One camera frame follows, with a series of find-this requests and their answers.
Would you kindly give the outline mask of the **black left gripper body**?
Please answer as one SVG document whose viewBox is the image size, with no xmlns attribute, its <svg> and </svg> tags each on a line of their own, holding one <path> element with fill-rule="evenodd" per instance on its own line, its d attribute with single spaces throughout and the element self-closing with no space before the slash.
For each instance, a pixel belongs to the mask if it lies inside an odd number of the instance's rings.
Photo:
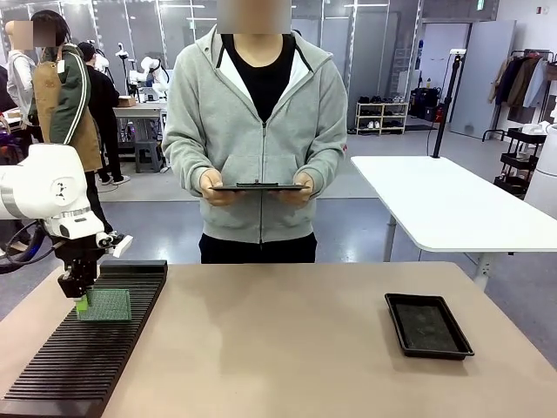
<svg viewBox="0 0 557 418">
<path fill-rule="evenodd" d="M 54 246 L 54 253 L 64 263 L 66 272 L 76 278 L 85 272 L 97 273 L 97 262 L 105 254 L 95 237 L 55 239 Z"/>
</svg>

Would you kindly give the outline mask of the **person's right hand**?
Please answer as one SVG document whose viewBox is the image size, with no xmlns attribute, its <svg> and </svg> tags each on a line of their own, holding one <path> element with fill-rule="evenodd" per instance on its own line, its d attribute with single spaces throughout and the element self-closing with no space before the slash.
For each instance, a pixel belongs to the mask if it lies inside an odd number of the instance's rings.
<svg viewBox="0 0 557 418">
<path fill-rule="evenodd" d="M 236 199 L 234 192 L 216 190 L 222 185 L 222 176 L 216 169 L 205 170 L 199 179 L 202 196 L 212 206 L 229 206 Z"/>
</svg>

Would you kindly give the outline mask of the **person's left hand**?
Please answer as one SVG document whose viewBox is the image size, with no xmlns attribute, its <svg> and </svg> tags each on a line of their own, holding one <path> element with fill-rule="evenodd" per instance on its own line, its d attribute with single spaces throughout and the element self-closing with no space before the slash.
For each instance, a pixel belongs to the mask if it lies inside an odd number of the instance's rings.
<svg viewBox="0 0 557 418">
<path fill-rule="evenodd" d="M 312 177 L 307 172 L 300 172 L 294 179 L 294 185 L 300 186 L 300 189 L 281 190 L 277 194 L 278 199 L 289 205 L 306 205 L 313 193 Z"/>
</svg>

